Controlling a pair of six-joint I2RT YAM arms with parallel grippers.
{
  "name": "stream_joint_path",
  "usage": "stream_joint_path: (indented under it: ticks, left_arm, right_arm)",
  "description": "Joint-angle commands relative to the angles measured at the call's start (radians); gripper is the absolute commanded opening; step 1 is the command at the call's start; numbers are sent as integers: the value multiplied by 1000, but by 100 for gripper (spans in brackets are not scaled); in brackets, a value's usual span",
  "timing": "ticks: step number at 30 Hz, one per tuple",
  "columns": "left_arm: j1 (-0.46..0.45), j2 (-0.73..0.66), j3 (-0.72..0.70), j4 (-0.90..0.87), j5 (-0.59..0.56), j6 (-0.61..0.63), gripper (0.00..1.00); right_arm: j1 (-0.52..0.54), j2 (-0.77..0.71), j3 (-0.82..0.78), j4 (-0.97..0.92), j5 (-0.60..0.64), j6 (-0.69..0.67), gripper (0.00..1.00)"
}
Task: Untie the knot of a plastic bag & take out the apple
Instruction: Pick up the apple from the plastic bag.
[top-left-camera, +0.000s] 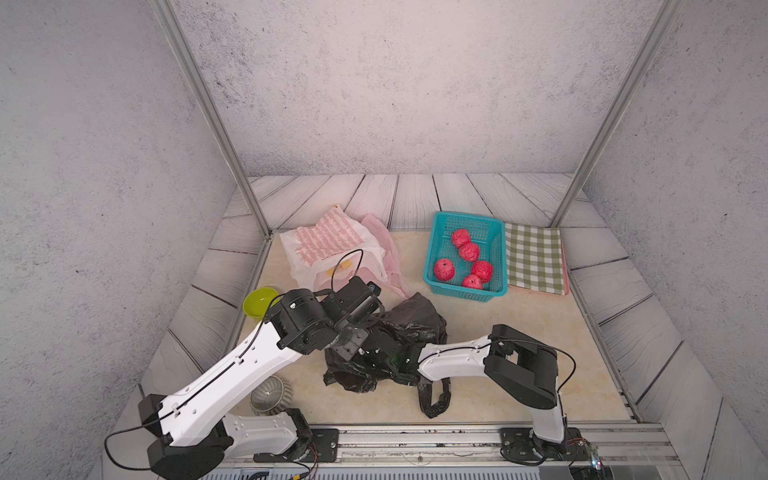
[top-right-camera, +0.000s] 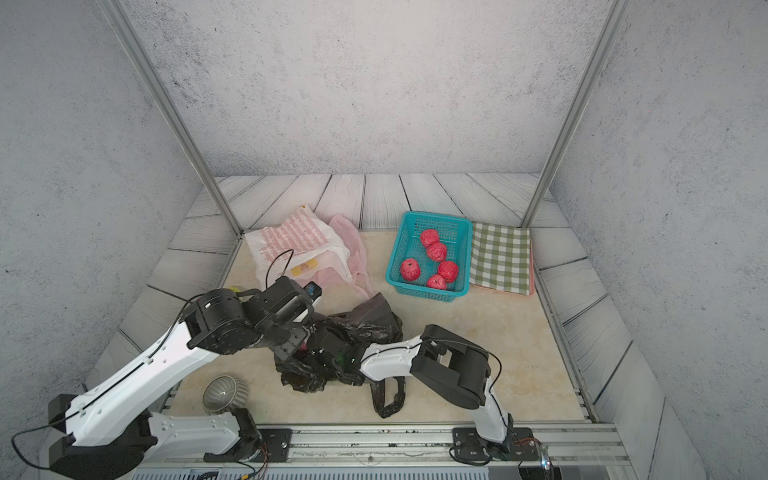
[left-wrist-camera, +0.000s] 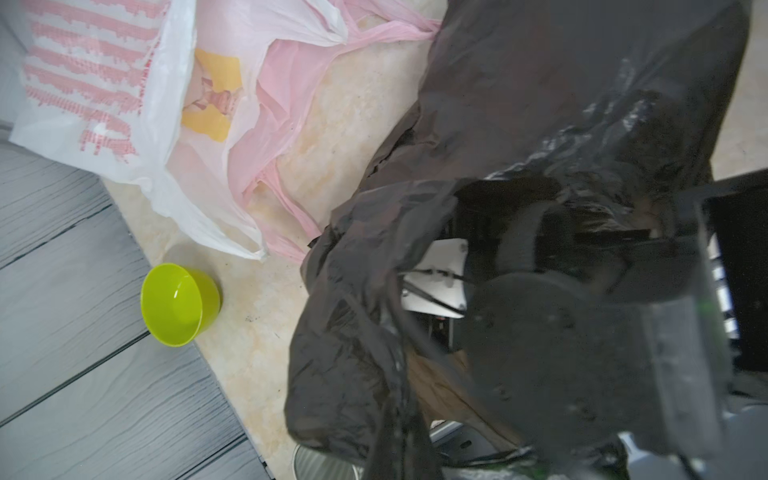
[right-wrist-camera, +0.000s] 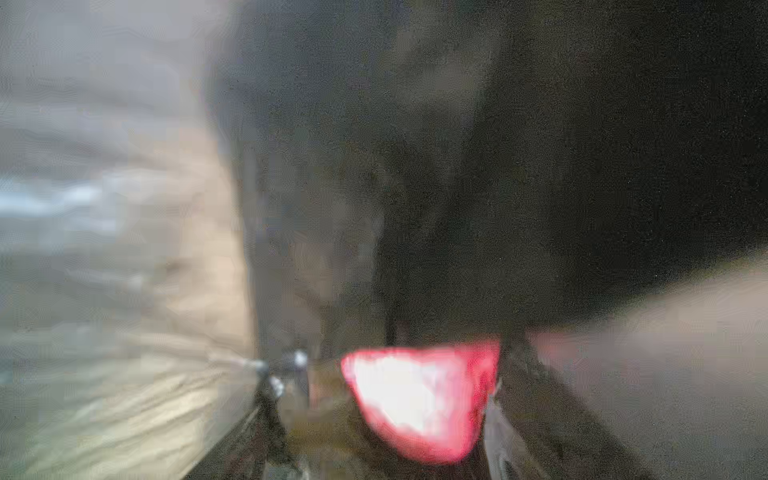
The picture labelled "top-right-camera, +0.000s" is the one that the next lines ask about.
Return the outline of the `pink white striped bag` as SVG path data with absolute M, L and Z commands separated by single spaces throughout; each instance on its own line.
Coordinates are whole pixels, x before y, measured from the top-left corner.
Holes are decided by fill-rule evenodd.
M 256 285 L 266 289 L 280 275 L 304 285 L 350 283 L 351 252 L 342 238 L 307 207 L 297 208 L 276 227 L 245 235 L 255 264 Z

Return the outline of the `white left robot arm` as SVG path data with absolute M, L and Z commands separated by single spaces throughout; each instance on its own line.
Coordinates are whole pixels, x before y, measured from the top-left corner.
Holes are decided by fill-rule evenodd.
M 167 332 L 134 360 L 84 394 L 49 404 L 49 424 L 62 437 L 49 448 L 49 468 L 69 479 L 117 479 L 144 460 L 200 454 L 238 463 L 265 446 L 244 407 L 208 417 L 172 419 L 150 406 L 215 359 L 268 348 L 280 359 L 309 336 L 322 289 L 282 276 L 266 290 L 215 289 L 185 304 Z

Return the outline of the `teal plastic perforated basket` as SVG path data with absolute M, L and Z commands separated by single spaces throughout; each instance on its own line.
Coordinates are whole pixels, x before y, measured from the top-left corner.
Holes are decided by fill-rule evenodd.
M 428 257 L 421 242 L 421 234 L 429 229 L 437 231 L 439 240 L 447 247 L 446 259 L 458 266 L 457 278 L 444 290 L 427 286 L 428 280 L 438 274 L 439 262 Z M 396 291 L 436 301 L 452 302 L 465 296 L 470 290 L 470 266 L 472 253 L 472 223 L 464 218 L 449 215 L 410 211 L 402 216 L 394 247 L 390 255 L 385 279 Z M 416 280 L 406 280 L 400 267 L 405 260 L 415 260 L 420 268 Z

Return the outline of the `black plastic bag knotted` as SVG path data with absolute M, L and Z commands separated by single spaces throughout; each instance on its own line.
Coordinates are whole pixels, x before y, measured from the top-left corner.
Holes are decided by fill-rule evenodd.
M 359 304 L 349 312 L 326 316 L 314 313 L 310 321 L 310 336 L 315 332 L 333 332 L 345 340 L 363 344 L 365 350 L 373 345 L 386 345 L 403 340 L 402 320 L 391 309 L 380 293 Z M 281 374 L 283 385 L 302 393 L 322 391 L 330 381 L 338 381 L 331 373 L 324 372 L 308 348 L 308 340 L 291 357 L 275 360 L 275 367 Z M 390 403 L 386 403 L 386 384 L 365 377 L 370 385 L 374 411 L 382 418 L 398 413 L 404 406 L 405 379 L 398 377 L 397 392 Z

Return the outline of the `pink plastic bag apple print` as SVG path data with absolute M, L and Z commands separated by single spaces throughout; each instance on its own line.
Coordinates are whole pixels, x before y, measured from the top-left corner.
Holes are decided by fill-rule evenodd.
M 367 252 L 357 228 L 342 215 L 335 215 L 326 223 L 312 212 L 312 233 L 321 233 L 320 246 L 309 253 L 300 254 L 301 263 L 290 268 L 300 284 L 315 282 L 320 287 L 345 284 L 370 299 L 376 291 L 368 273 Z

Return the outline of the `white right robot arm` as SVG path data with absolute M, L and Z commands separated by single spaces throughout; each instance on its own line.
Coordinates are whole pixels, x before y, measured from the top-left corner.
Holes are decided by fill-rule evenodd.
M 489 458 L 505 459 L 513 452 L 513 419 L 495 395 L 489 362 L 493 354 L 443 327 L 430 324 L 417 337 L 389 344 L 345 340 L 322 328 L 309 337 L 308 351 L 349 385 L 414 378 L 469 411 Z

